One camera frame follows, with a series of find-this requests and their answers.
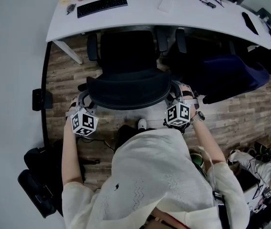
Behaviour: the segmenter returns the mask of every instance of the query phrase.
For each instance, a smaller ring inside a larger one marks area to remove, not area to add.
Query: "black chair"
[[[201,61],[219,55],[236,54],[236,43],[229,36],[198,38],[186,36],[183,29],[175,32],[175,42],[162,63],[169,65],[173,73],[181,74],[181,65],[197,65]]]
[[[241,57],[247,64],[260,63],[271,74],[271,49],[257,47]]]
[[[96,105],[114,110],[145,108],[164,100],[171,89],[171,74],[157,68],[156,60],[167,50],[161,28],[155,28],[157,49],[150,31],[103,34],[98,55],[97,35],[87,40],[87,53],[97,61],[102,75],[87,78],[78,90],[88,91]]]

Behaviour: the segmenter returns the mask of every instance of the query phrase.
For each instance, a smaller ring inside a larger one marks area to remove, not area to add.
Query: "black keyboard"
[[[99,11],[109,10],[127,5],[127,0],[99,0],[77,7],[77,16],[78,18],[81,18],[83,16]]]

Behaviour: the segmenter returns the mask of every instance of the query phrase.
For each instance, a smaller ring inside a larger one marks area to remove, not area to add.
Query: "wooden floor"
[[[86,36],[65,39],[65,42],[83,59],[83,64],[74,62],[67,54],[52,45],[47,71],[46,89],[53,94],[54,107],[46,111],[48,135],[53,142],[63,138],[65,112],[71,99],[78,95],[77,86],[86,82],[86,77],[98,77],[101,68],[87,58]],[[165,102],[155,106],[132,111],[113,111],[98,108],[98,132],[94,137],[105,139],[111,146],[115,144],[116,131],[123,125],[135,127],[140,118],[147,120],[148,127],[163,126]],[[206,125],[219,146],[225,152],[233,148],[250,145],[261,140],[266,145],[271,143],[271,80],[256,91],[241,94],[216,104],[203,104],[200,110],[206,116]],[[196,148],[198,142],[192,127],[184,134],[189,148]],[[85,144],[78,142],[79,157],[83,159],[100,159],[99,165],[85,165],[85,184],[92,189],[101,187],[110,176],[113,152],[102,142]]]

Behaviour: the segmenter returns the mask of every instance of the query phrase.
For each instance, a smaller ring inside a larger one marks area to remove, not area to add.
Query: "wire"
[[[107,146],[109,149],[111,149],[113,152],[115,152],[115,150],[114,150],[114,149],[106,142],[106,140],[102,140],[102,139],[93,139],[93,138],[89,138],[89,137],[82,136],[82,137],[78,137],[78,138],[77,138],[76,143],[78,142],[79,139],[81,139],[82,142],[84,142],[84,143],[91,143],[91,142],[94,142],[94,141],[103,142],[105,146]]]
[[[256,160],[257,160],[256,157],[258,157],[258,156],[264,156],[264,155],[256,155],[254,158],[252,158],[251,160],[249,160],[248,165],[247,165],[247,166],[249,166],[249,168],[247,168],[247,170],[248,171],[250,170],[250,168],[251,168],[251,161],[254,159],[255,160],[254,161],[254,171],[255,171],[255,174],[257,174],[260,177],[260,179],[263,181],[263,183],[265,183],[266,187],[269,187],[269,185],[267,185],[267,183],[262,179],[262,177],[258,173],[257,167],[256,167]]]

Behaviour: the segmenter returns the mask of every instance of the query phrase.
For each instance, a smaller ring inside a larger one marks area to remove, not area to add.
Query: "desk leg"
[[[64,52],[66,52],[78,64],[83,63],[83,60],[65,42],[59,40],[54,40],[53,42]]]

